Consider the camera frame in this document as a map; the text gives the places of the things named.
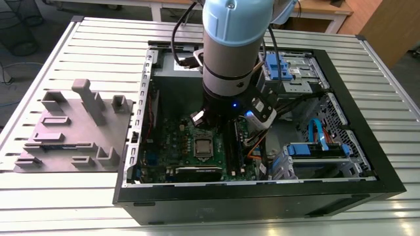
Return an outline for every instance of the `white table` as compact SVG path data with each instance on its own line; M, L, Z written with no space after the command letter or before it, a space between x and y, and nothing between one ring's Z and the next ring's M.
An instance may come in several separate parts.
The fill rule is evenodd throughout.
M163 8L175 8L175 9L187 9L190 4L182 3L166 3L166 2L155 2L147 0L51 0L56 2L84 2L84 3L98 3L98 4L118 4L118 5L128 5L128 6L146 6L150 7L152 10L152 21L162 22L162 9ZM203 10L202 6L198 4L194 8L195 10ZM340 14L330 14L330 13L302 13L302 18L310 19L322 19L322 20L331 20L326 33L338 33L340 27L344 23L350 12L342 12Z
M71 92L91 79L104 99L136 99L148 40L170 41L172 23L86 18L72 22L0 134L0 232L119 236L355 236L420 234L420 117L370 45L354 36L275 31L279 46L327 50L408 192L328 218L140 227L112 205L116 173L16 174L14 162L34 131L46 91ZM202 42L190 25L178 41ZM268 34L266 42L272 46Z

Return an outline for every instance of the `black mesh basket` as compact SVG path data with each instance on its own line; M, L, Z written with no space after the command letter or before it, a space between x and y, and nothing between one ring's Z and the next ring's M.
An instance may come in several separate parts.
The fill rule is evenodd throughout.
M38 26L44 22L43 15L35 0L4 0L8 7L16 12L27 26Z
M0 12L0 43L15 56L31 55L39 48L28 26L12 11Z

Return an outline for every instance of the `green circuit board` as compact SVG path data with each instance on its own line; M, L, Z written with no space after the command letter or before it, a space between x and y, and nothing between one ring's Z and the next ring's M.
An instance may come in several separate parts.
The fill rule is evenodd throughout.
M250 134L247 121L244 119L238 121L238 130L242 135L240 137L247 138ZM212 157L206 161L195 157L194 141L198 135L208 135L212 137ZM152 164L162 168L148 169L150 182L168 182L167 169L164 167L178 166L220 167L223 169L222 181L255 180L254 164L246 165L243 167L244 172L235 174L235 176L227 172L223 135L218 134L215 130L198 129L188 118L164 120L159 142L160 148L155 151L158 153L152 153L156 157L156 161Z

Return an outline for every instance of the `motherboard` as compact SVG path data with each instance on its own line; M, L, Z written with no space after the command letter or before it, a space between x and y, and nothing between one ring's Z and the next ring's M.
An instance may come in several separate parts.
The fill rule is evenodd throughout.
M235 121L238 139L248 138L244 118ZM146 148L142 160L143 182L196 182L255 180L255 164L239 150L240 171L228 168L223 134L194 126L188 117L164 119L155 148Z

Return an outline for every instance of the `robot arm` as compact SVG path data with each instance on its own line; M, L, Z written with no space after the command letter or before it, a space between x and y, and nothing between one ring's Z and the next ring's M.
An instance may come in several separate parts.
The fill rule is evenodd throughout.
M206 1L200 63L206 92L203 109L191 115L196 126L222 128L239 115L246 115L258 130L271 126L276 111L250 83L268 25L274 20L287 20L295 3L296 0ZM278 17L274 9L282 13Z

